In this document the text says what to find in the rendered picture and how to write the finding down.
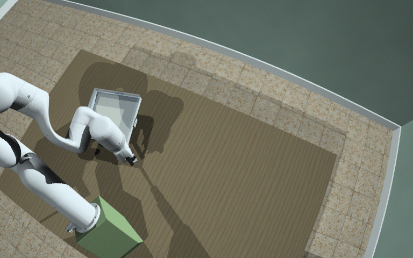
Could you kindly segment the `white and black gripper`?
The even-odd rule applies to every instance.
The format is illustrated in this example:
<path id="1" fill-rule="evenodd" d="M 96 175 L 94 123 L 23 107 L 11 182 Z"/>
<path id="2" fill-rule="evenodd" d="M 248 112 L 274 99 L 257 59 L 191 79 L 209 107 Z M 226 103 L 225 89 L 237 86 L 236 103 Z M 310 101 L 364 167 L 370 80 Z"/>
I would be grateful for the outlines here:
<path id="1" fill-rule="evenodd" d="M 132 154 L 129 145 L 126 143 L 126 139 L 124 146 L 119 151 L 113 153 L 122 163 L 128 161 L 131 166 L 134 165 L 133 161 L 136 157 Z"/>

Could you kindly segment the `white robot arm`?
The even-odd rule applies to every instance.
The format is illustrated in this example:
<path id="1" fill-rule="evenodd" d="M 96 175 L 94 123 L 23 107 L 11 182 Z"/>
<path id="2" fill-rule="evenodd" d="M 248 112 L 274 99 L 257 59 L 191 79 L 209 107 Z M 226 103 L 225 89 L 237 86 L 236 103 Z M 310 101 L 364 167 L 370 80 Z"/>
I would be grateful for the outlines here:
<path id="1" fill-rule="evenodd" d="M 111 152 L 119 151 L 125 143 L 124 134 L 111 119 L 86 106 L 77 108 L 66 138 L 57 135 L 49 122 L 48 93 L 14 75 L 0 73 L 0 113 L 9 107 L 35 119 L 50 142 L 74 153 L 84 153 L 91 137 Z M 16 140 L 0 130 L 0 167 L 11 167 L 30 191 L 70 220 L 66 232 L 76 229 L 84 233 L 93 228 L 100 207 L 89 204 L 37 154 Z"/>

